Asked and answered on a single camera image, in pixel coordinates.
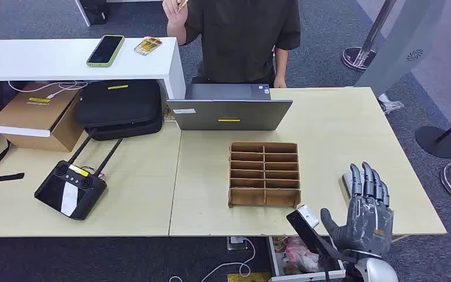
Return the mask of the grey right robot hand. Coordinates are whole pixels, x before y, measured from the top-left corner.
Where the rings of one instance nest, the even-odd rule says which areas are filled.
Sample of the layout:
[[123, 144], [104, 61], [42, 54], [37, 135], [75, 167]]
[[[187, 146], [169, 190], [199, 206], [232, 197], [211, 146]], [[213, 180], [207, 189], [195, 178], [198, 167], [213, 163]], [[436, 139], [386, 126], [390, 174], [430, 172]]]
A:
[[391, 246], [393, 210], [387, 185], [379, 173], [367, 162], [360, 169], [350, 164], [352, 172], [351, 194], [348, 203], [346, 224], [337, 225], [328, 209], [320, 211], [321, 222], [339, 250], [386, 254]]

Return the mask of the person's right hand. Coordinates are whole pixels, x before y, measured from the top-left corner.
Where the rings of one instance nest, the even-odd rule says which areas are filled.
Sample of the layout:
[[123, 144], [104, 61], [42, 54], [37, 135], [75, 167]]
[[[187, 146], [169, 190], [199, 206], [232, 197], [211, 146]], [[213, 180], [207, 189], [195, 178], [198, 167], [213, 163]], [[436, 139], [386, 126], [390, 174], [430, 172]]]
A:
[[169, 25], [184, 25], [188, 17], [187, 0], [163, 0], [162, 7]]

